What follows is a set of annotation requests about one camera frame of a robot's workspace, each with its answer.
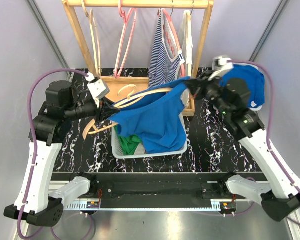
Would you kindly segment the cream wooden hanger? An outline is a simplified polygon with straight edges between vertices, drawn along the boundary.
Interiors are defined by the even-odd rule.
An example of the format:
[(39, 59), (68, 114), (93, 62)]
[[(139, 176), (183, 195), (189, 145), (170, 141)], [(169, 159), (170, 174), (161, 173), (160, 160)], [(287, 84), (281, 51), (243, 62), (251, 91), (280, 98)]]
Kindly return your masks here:
[[(122, 101), (120, 101), (119, 103), (116, 103), (114, 105), (115, 108), (118, 109), (123, 109), (129, 106), (134, 105), (135, 103), (139, 102), (140, 100), (142, 100), (145, 96), (148, 95), (153, 95), (153, 94), (157, 94), (157, 93), (168, 93), (172, 90), (172, 88), (170, 87), (164, 87), (164, 88), (158, 88), (158, 89), (153, 89), (153, 90), (149, 90), (146, 92), (139, 92), (135, 95), (132, 95), (131, 93), (127, 96), (127, 98), (123, 99)], [(100, 132), (103, 132), (107, 129), (113, 128), (115, 126), (117, 126), (118, 123), (113, 123), (109, 126), (105, 126), (103, 128), (98, 129), (96, 126), (96, 121), (93, 119), (91, 120), (87, 126), (85, 127), (85, 129), (83, 130), (82, 133), (82, 137), (85, 140), (87, 138), (88, 135), (93, 135), (93, 134), (97, 134)]]

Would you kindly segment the green tank top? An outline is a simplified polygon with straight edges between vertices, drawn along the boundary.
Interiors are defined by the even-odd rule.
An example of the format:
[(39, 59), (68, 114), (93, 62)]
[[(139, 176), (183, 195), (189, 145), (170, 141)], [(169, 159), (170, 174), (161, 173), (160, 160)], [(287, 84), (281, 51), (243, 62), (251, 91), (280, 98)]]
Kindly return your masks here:
[(114, 127), (120, 142), (122, 152), (124, 156), (134, 156), (135, 150), (139, 144), (143, 144), (142, 140), (137, 135), (131, 135), (129, 137), (120, 136), (118, 127)]

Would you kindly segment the blue white striped tank top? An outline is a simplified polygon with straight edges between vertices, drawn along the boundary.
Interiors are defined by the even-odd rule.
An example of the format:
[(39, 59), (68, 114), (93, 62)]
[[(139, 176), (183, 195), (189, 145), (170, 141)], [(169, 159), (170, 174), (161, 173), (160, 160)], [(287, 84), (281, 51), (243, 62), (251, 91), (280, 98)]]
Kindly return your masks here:
[(171, 61), (165, 49), (161, 9), (158, 10), (158, 21), (148, 69), (148, 87), (150, 89), (179, 79), (176, 79), (176, 70), (179, 62), (174, 63)]

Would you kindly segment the grey tank top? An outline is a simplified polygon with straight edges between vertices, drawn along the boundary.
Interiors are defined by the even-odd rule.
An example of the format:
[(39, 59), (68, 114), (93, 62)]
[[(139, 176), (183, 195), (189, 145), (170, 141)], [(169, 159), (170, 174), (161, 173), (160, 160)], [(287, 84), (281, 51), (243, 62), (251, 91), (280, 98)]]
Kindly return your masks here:
[(142, 143), (140, 143), (137, 148), (135, 149), (135, 152), (134, 152), (134, 155), (135, 156), (139, 156), (139, 155), (145, 155), (147, 152), (146, 152), (146, 149), (144, 147), (144, 145)]

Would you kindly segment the beige wooden hanger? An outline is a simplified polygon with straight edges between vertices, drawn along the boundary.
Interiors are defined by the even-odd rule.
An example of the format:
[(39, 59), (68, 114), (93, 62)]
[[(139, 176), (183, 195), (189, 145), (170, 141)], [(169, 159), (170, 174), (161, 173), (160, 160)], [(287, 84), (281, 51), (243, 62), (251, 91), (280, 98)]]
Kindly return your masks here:
[(101, 51), (100, 51), (100, 40), (99, 40), (97, 22), (94, 16), (93, 9), (91, 8), (90, 11), (88, 11), (84, 0), (81, 0), (81, 6), (83, 8), (86, 17), (89, 20), (92, 47), (93, 47), (94, 66), (96, 70), (96, 76), (100, 78), (101, 77)]

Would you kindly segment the pink plastic hanger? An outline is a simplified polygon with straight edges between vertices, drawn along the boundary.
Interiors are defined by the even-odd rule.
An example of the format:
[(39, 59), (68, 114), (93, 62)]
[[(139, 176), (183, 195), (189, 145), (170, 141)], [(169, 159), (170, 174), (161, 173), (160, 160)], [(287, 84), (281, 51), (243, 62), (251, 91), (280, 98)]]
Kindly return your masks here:
[(116, 79), (121, 76), (127, 61), (137, 22), (137, 9), (130, 8), (128, 12), (126, 12), (123, 10), (122, 6), (123, 1), (119, 0), (118, 12), (123, 20), (123, 27), (115, 61), (114, 77)]

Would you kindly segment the pink striped-top hanger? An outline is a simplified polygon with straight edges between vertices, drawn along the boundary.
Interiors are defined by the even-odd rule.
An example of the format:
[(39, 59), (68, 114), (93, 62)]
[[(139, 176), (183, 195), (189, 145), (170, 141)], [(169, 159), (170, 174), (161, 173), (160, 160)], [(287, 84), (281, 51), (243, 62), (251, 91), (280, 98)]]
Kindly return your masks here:
[(185, 60), (183, 58), (182, 49), (180, 47), (177, 32), (175, 30), (172, 18), (165, 9), (161, 9), (163, 20), (162, 20), (162, 30), (164, 42), (164, 47), (167, 55), (171, 61), (174, 63), (178, 62), (178, 67), (175, 72), (175, 78), (183, 78), (186, 76), (185, 70)]

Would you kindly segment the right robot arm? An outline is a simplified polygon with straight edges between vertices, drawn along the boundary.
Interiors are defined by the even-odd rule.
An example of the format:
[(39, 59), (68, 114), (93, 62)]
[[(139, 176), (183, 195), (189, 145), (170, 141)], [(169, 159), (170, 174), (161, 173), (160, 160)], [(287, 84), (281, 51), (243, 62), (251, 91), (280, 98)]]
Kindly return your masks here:
[(259, 204), (272, 220), (280, 222), (300, 208), (300, 178), (271, 143), (261, 119), (248, 108), (251, 92), (246, 82), (232, 78), (222, 86), (221, 80), (202, 76), (187, 80), (186, 85), (193, 97), (208, 100), (222, 113), (226, 129), (254, 158), (268, 183), (230, 172), (218, 180), (215, 190), (225, 199), (239, 195)]

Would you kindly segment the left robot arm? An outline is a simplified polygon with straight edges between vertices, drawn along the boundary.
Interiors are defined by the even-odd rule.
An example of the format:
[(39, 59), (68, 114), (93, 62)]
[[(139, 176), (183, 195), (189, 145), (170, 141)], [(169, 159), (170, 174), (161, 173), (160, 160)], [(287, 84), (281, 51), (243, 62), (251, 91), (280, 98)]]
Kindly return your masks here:
[(22, 187), (15, 203), (4, 209), (5, 217), (37, 227), (54, 227), (65, 207), (81, 196), (93, 198), (98, 194), (97, 177), (88, 173), (79, 173), (60, 189), (49, 192), (55, 162), (72, 121), (89, 117), (102, 121), (118, 113), (104, 99), (110, 89), (102, 79), (87, 87), (91, 94), (88, 100), (79, 100), (69, 81), (52, 82), (46, 89), (46, 101), (30, 132), (35, 136), (29, 136), (29, 160)]

